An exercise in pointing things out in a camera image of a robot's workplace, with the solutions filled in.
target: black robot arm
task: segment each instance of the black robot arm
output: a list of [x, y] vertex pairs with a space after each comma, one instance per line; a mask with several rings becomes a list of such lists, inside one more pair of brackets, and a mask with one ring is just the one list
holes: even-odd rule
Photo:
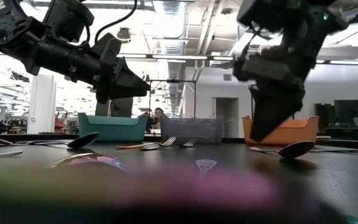
[[[108, 99], [145, 96], [150, 86], [117, 58], [121, 42], [107, 33], [90, 47], [94, 17], [77, 0], [52, 0], [42, 22], [29, 17], [18, 0], [0, 0], [0, 52], [20, 60], [27, 72], [40, 68], [93, 85], [99, 103]], [[86, 29], [87, 40], [80, 45]]]
[[316, 64], [326, 36], [347, 28], [333, 14], [331, 0], [243, 1], [237, 20], [259, 35], [262, 28], [282, 32], [278, 46], [247, 54], [247, 45], [234, 62], [233, 75], [240, 81], [255, 80], [250, 88], [255, 100], [250, 137], [261, 141], [291, 115], [302, 109], [304, 82]]

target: metal fork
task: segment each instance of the metal fork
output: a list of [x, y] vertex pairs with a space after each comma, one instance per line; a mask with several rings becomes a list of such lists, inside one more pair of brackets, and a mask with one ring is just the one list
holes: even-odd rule
[[170, 138], [168, 138], [168, 140], [166, 140], [163, 143], [152, 142], [152, 143], [146, 143], [146, 144], [139, 144], [139, 145], [135, 145], [135, 146], [116, 146], [116, 149], [140, 149], [145, 146], [156, 145], [156, 144], [158, 144], [159, 146], [170, 146], [175, 142], [176, 139], [177, 139], [176, 137], [170, 137]]
[[141, 148], [141, 151], [150, 151], [150, 150], [157, 150], [157, 149], [163, 149], [166, 147], [170, 147], [170, 146], [179, 146], [179, 147], [193, 147], [194, 144], [196, 144], [196, 142], [198, 141], [198, 139], [190, 139], [188, 142], [182, 144], [171, 144], [171, 145], [166, 145], [166, 146], [157, 146], [157, 147], [149, 147], [149, 148]]

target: ceiling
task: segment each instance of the ceiling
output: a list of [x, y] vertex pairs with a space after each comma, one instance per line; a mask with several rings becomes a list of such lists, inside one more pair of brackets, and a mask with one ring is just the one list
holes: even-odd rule
[[[131, 16], [128, 20], [112, 27], [105, 32], [117, 34], [120, 27], [130, 28], [131, 42], [123, 44], [121, 53], [127, 54], [169, 54], [164, 52], [166, 46], [184, 43], [185, 47], [180, 54], [194, 55], [194, 54], [218, 54], [226, 55], [231, 49], [235, 51], [242, 50], [245, 44], [249, 41], [251, 34], [244, 33], [244, 29], [239, 28], [236, 22], [236, 16], [241, 4], [241, 0], [226, 0], [222, 2], [213, 2], [212, 0], [196, 0], [184, 3], [184, 26], [183, 33], [178, 39], [167, 39], [174, 33], [178, 32], [178, 26], [174, 26], [173, 22], [178, 22], [174, 19], [166, 19], [164, 15], [156, 10], [157, 2], [141, 1], [142, 5], [139, 10]], [[94, 37], [97, 30], [103, 25], [115, 21], [129, 13], [132, 8], [132, 1], [103, 1], [103, 0], [89, 0], [85, 4], [90, 8], [95, 16], [94, 24], [91, 27], [91, 34]], [[42, 20], [48, 6], [48, 0], [25, 0], [21, 3], [22, 8], [27, 15], [33, 16], [38, 20]], [[358, 0], [339, 1], [332, 6], [333, 11], [344, 12], [346, 16], [354, 16], [358, 12]], [[272, 35], [273, 40], [267, 42], [264, 39], [256, 38], [253, 44], [277, 44], [280, 42], [280, 36]], [[343, 45], [358, 46], [358, 24], [354, 24], [343, 32], [330, 36], [324, 43], [326, 47], [335, 47]], [[143, 77], [149, 75], [151, 80], [164, 80], [170, 78], [172, 75], [177, 75], [177, 78], [186, 79], [192, 78], [194, 74], [194, 65], [189, 63], [172, 62], [164, 60], [141, 61], [128, 60], [128, 66], [138, 76]], [[179, 71], [182, 67], [192, 67], [186, 69], [184, 72]], [[172, 72], [173, 68], [179, 68], [178, 71]], [[26, 91], [17, 91], [16, 95], [20, 99], [29, 98], [30, 83], [23, 83], [21, 81], [12, 80], [12, 71], [17, 72], [25, 77], [31, 79], [24, 66], [17, 60], [11, 59], [7, 56], [0, 55], [0, 85], [2, 84], [21, 84]], [[221, 73], [231, 73], [230, 70], [224, 71], [219, 69]], [[47, 73], [55, 76], [57, 81], [57, 106], [64, 107], [70, 112], [86, 112], [93, 113], [96, 100], [94, 93], [89, 90], [89, 85], [86, 83], [72, 83], [64, 79], [63, 75], [51, 72], [49, 70], [41, 70], [41, 73]], [[220, 82], [223, 77], [211, 79], [208, 78], [207, 70], [201, 72], [199, 82]], [[223, 85], [241, 85], [235, 80], [225, 82]], [[171, 114], [178, 114], [180, 104], [181, 90], [180, 85], [169, 85], [165, 82], [153, 82], [152, 84], [154, 94], [152, 94], [151, 108], [161, 107], [166, 112]], [[134, 100], [135, 115], [139, 114], [138, 108], [149, 107], [149, 97]]]

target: black table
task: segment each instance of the black table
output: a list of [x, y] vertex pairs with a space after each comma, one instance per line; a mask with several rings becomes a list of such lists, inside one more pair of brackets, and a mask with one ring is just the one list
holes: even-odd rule
[[[317, 146], [319, 149], [335, 149]], [[66, 156], [86, 153], [87, 150], [67, 150], [64, 146], [0, 146], [0, 152], [22, 149], [24, 153], [10, 158], [0, 158], [0, 166], [32, 164], [45, 167]], [[156, 167], [163, 161], [183, 161], [195, 164], [197, 159], [213, 159], [219, 167], [246, 169], [250, 161], [263, 159], [279, 164], [279, 157], [246, 150], [245, 144], [196, 145], [195, 148], [166, 148], [159, 151], [140, 152], [138, 149], [117, 150], [112, 144], [94, 143], [88, 149], [117, 157], [129, 167]], [[307, 154], [301, 159], [314, 162], [319, 169], [303, 174], [316, 191], [336, 205], [343, 213], [358, 217], [358, 155], [348, 154]]]

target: man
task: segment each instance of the man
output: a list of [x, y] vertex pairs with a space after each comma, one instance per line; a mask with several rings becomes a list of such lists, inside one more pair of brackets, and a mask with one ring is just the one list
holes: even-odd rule
[[156, 108], [154, 110], [154, 119], [150, 125], [151, 129], [160, 129], [160, 117], [164, 114], [164, 111], [161, 108]]

